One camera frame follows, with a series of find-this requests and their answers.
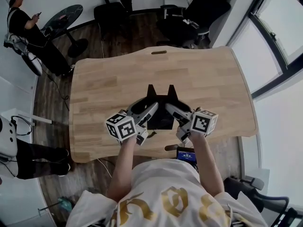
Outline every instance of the black pants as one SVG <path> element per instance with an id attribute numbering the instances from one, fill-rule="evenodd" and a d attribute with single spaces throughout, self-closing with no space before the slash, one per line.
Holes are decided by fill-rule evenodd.
<path id="1" fill-rule="evenodd" d="M 57 76 L 66 74 L 71 67 L 68 65 L 66 59 L 61 52 L 49 41 L 46 46 L 41 48 L 33 45 L 28 45 L 28 50 L 38 57 L 42 63 Z"/>
<path id="2" fill-rule="evenodd" d="M 65 175 L 68 172 L 68 164 L 61 161 L 67 157 L 63 148 L 51 148 L 36 144 L 29 144 L 17 139 L 17 164 L 20 179 L 30 179 L 45 175 Z M 36 159 L 46 159 L 52 162 L 36 162 Z"/>

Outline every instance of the black office chair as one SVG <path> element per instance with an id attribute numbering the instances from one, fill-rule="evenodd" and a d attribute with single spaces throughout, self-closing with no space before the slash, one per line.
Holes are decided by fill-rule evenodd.
<path id="1" fill-rule="evenodd" d="M 115 30 L 121 31 L 124 37 L 130 38 L 131 34 L 127 34 L 121 25 L 127 23 L 127 18 L 132 11 L 132 0 L 121 0 L 121 3 L 111 3 L 109 0 L 105 0 L 105 4 L 95 7 L 94 17 L 102 31 L 102 39 L 104 39 L 106 33 Z"/>
<path id="2" fill-rule="evenodd" d="M 166 9 L 168 15 L 166 19 L 157 22 L 157 27 L 169 41 L 158 41 L 157 45 L 190 48 L 192 44 L 200 43 L 201 38 L 209 33 L 210 25 L 231 6 L 226 0 L 193 0 L 183 10 L 181 17 L 170 14 L 170 10 L 176 10 L 175 5 L 163 5 L 161 8 Z M 190 24 L 185 23 L 184 19 L 189 20 Z"/>
<path id="3" fill-rule="evenodd" d="M 268 197 L 262 195 L 251 185 L 245 184 L 231 177 L 224 180 L 224 189 L 234 199 L 237 199 L 239 193 L 243 192 L 262 214 L 262 217 L 268 226 L 272 227 L 279 224 L 281 216 L 285 214 L 289 203 L 288 197 Z M 289 214 L 285 215 L 282 221 L 289 224 L 294 219 L 294 212 L 291 210 Z"/>

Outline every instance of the floor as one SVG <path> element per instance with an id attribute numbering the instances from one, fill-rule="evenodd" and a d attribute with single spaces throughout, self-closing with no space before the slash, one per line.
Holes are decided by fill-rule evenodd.
<path id="1" fill-rule="evenodd" d="M 155 46 L 157 41 L 166 40 L 156 27 L 159 14 L 148 13 L 131 17 L 133 40 L 128 41 L 121 35 L 107 36 L 101 42 L 99 27 L 97 24 L 88 25 L 71 32 L 75 39 L 86 38 L 89 41 L 86 51 L 77 58 L 69 58 L 67 50 L 71 45 L 67 36 L 63 35 L 53 40 L 54 45 L 65 56 L 70 64 L 84 58 L 108 58 L 132 53 L 149 46 Z M 200 48 L 208 48 L 208 41 L 201 43 Z M 68 77 L 53 77 L 59 87 L 62 97 L 68 96 L 71 91 L 72 75 Z M 50 147 L 62 147 L 69 149 L 69 112 L 59 95 L 56 85 L 42 75 L 37 84 L 34 114 L 53 120 L 53 124 L 37 122 L 34 127 L 34 143 Z M 240 176 L 240 153 L 237 138 L 230 138 L 225 141 L 211 145 L 216 163 L 223 178 L 230 175 Z M 116 157 L 108 157 L 115 163 Z M 149 157 L 134 157 L 134 166 L 152 160 Z M 110 173 L 114 165 L 103 159 L 101 161 L 107 166 Z M 55 175 L 41 177 L 41 188 L 47 205 L 57 202 L 59 197 L 65 197 L 73 204 L 77 202 L 84 190 L 106 194 L 110 177 L 97 160 L 87 164 L 73 164 L 72 171 L 65 177 Z M 53 218 L 58 226 L 65 226 L 68 212 L 58 206 L 50 208 Z"/>

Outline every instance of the hand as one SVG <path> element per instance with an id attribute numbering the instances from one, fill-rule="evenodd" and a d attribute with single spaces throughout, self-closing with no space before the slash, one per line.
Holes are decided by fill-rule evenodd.
<path id="1" fill-rule="evenodd" d="M 38 19 L 39 19 L 38 14 L 35 14 L 35 15 L 32 17 L 32 20 L 33 20 L 35 23 L 38 22 Z"/>
<path id="2" fill-rule="evenodd" d="M 137 135 L 133 135 L 122 142 L 122 147 L 135 146 L 136 143 L 137 143 Z"/>
<path id="3" fill-rule="evenodd" d="M 204 134 L 196 131 L 191 131 L 188 138 L 192 143 L 201 142 L 202 140 L 205 140 Z"/>

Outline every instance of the black table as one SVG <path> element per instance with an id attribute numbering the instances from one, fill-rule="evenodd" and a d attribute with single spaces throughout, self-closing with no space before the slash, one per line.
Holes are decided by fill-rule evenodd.
<path id="1" fill-rule="evenodd" d="M 71 46 L 69 47 L 67 54 L 69 57 L 72 57 L 72 58 L 75 58 L 75 57 L 81 55 L 86 50 L 86 48 L 89 44 L 87 39 L 80 39 L 80 40 L 76 41 L 71 36 L 71 34 L 67 31 L 67 28 L 69 26 L 71 26 L 73 24 L 73 22 L 76 21 L 76 19 L 81 15 L 82 11 L 83 11 L 83 6 L 80 4 L 69 6 L 65 9 L 63 9 L 62 11 L 60 11 L 59 13 L 57 13 L 55 16 L 53 16 L 43 27 L 43 29 L 45 29 L 45 28 L 51 26 L 51 23 L 53 21 L 59 20 L 59 18 L 62 15 L 66 15 L 66 17 L 68 19 L 67 23 L 61 28 L 53 29 L 52 37 L 56 37 L 57 35 L 63 34 L 63 33 L 69 37 L 69 39 L 71 40 Z"/>

